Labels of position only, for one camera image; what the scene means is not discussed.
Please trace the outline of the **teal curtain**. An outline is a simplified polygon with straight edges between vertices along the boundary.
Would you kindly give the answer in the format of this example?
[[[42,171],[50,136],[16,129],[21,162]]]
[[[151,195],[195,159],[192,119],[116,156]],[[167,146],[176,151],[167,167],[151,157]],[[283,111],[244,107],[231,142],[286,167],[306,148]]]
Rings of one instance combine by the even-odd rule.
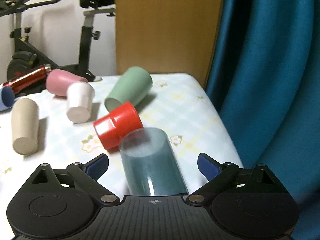
[[[223,0],[206,93],[298,203],[294,239],[319,239],[319,0]]]

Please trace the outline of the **beige tall cup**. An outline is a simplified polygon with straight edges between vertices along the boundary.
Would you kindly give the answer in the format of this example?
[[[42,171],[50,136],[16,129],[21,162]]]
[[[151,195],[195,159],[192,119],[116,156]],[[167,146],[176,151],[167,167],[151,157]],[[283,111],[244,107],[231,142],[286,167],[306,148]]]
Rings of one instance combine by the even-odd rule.
[[[20,155],[30,155],[38,148],[39,107],[29,98],[15,102],[11,113],[12,148]]]

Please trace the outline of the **pink cup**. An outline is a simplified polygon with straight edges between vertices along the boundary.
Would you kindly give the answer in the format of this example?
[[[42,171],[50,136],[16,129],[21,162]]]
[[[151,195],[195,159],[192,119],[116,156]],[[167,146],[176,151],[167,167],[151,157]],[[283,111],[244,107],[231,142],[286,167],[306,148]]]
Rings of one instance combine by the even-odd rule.
[[[88,82],[85,77],[61,69],[52,70],[46,78],[46,89],[56,96],[66,97],[67,89],[76,82]]]

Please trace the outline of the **blue cup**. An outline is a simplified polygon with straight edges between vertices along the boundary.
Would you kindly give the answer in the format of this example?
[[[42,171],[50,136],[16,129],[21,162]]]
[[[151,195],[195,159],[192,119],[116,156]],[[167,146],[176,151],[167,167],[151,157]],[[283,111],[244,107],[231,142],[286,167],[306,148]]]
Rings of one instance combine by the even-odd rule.
[[[14,102],[14,91],[10,87],[2,87],[0,92],[0,111],[10,109]]]

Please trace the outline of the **translucent teal glass cup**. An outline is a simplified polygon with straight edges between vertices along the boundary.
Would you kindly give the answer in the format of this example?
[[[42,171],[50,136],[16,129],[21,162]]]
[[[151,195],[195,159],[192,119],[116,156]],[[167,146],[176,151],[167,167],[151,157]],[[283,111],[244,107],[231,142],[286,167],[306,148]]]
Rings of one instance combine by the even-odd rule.
[[[188,194],[168,136],[163,130],[155,127],[136,129],[123,137],[119,149],[132,195]]]

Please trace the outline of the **red plastic cup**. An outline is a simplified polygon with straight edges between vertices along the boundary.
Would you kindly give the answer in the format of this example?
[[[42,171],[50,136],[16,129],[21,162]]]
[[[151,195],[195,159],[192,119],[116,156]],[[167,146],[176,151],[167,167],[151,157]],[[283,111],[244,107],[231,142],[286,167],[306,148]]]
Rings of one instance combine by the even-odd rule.
[[[133,104],[125,102],[93,122],[93,127],[104,149],[109,150],[118,147],[128,133],[143,128],[143,124]]]

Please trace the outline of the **black exercise bike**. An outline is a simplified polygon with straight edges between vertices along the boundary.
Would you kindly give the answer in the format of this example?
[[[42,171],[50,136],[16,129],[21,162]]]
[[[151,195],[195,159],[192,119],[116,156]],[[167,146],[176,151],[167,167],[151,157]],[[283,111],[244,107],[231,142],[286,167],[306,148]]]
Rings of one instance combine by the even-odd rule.
[[[79,62],[66,66],[59,66],[44,53],[40,52],[29,42],[29,36],[22,36],[21,18],[22,12],[44,5],[58,3],[61,0],[49,0],[44,2],[25,4],[25,0],[1,1],[1,16],[14,14],[16,16],[14,30],[10,38],[14,40],[14,53],[7,67],[7,80],[11,80],[42,64],[49,64],[52,69],[63,69],[73,74],[86,78],[89,82],[97,82],[101,77],[93,75],[89,71],[89,55],[92,40],[100,38],[100,31],[93,30],[94,16],[106,14],[108,17],[116,15],[116,9],[112,7],[116,0],[80,0],[80,7],[84,11],[84,23],[82,25],[79,49]]]

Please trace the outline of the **floral patterned bed sheet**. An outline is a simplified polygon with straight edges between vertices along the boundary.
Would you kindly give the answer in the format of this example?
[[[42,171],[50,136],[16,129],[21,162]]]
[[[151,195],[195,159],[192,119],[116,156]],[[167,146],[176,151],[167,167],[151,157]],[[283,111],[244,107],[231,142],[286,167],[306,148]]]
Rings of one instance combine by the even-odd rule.
[[[240,157],[216,109],[199,83],[187,74],[153,75],[153,85],[137,106],[145,127],[162,129],[169,138],[189,191],[205,179],[197,169],[204,152],[217,161],[241,164]],[[74,124],[68,120],[67,101],[43,91],[30,99],[39,107],[39,149],[29,156],[12,148],[11,113],[1,114],[1,200],[11,200],[41,163],[63,168],[85,163],[105,152],[91,121]]]

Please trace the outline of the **wooden wardrobe panel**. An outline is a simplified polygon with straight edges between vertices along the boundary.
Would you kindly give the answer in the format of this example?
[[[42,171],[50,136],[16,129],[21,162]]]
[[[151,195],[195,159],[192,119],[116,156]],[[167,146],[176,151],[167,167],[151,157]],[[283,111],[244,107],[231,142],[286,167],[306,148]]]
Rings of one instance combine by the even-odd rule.
[[[202,86],[220,25],[223,0],[116,0],[116,69],[187,73]]]

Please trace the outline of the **white small cup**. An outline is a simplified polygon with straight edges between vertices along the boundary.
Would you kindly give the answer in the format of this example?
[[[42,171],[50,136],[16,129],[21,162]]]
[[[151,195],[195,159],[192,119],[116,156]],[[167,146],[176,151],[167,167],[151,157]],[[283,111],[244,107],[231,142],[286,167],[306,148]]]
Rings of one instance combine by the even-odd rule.
[[[92,113],[94,88],[87,82],[79,81],[67,89],[67,117],[75,124],[87,122]]]

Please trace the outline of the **red metallic bottle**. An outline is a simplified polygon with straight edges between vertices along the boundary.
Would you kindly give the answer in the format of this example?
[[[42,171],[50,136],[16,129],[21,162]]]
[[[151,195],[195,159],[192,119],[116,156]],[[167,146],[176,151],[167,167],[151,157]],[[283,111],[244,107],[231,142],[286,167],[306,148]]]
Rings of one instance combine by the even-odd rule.
[[[9,87],[14,94],[18,94],[25,88],[35,84],[37,81],[46,79],[48,74],[52,71],[51,65],[43,64],[34,69],[31,69],[25,74],[14,77],[11,80],[1,84],[1,88]]]

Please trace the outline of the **green tall cup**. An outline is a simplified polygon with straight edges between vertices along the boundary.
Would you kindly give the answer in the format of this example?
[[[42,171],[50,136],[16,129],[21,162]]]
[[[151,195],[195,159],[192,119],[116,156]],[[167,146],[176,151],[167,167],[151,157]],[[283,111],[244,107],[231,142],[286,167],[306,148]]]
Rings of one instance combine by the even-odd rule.
[[[126,102],[137,106],[153,85],[152,77],[141,67],[130,67],[116,82],[104,101],[110,112]]]

